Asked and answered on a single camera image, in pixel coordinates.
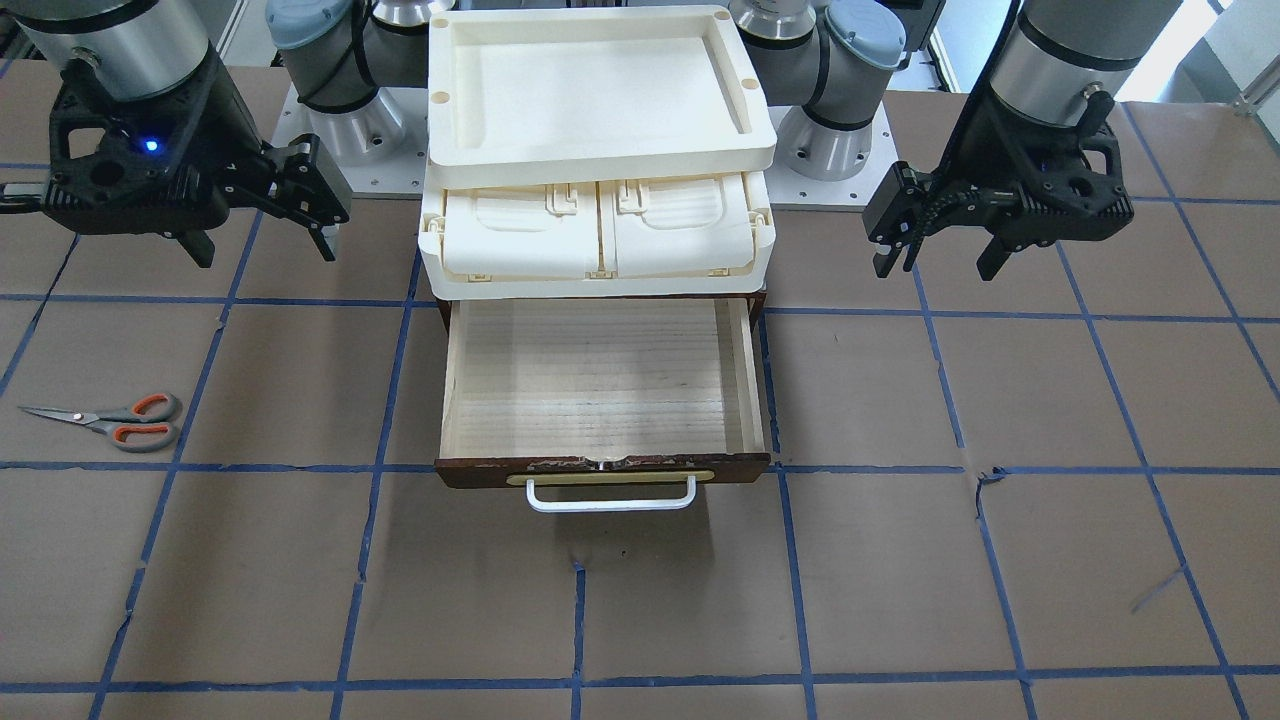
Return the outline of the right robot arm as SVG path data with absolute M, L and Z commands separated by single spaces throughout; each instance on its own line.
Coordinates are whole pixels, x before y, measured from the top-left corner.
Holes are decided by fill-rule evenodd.
M 270 1 L 265 19 L 311 128 L 270 145 L 187 1 L 5 1 L 56 67 L 50 168 L 5 183 L 3 211 L 78 234 L 160 234 L 201 268 L 234 208 L 303 227 L 333 261 L 343 164 L 404 137 L 390 88 L 428 78 L 430 22 L 452 1 Z

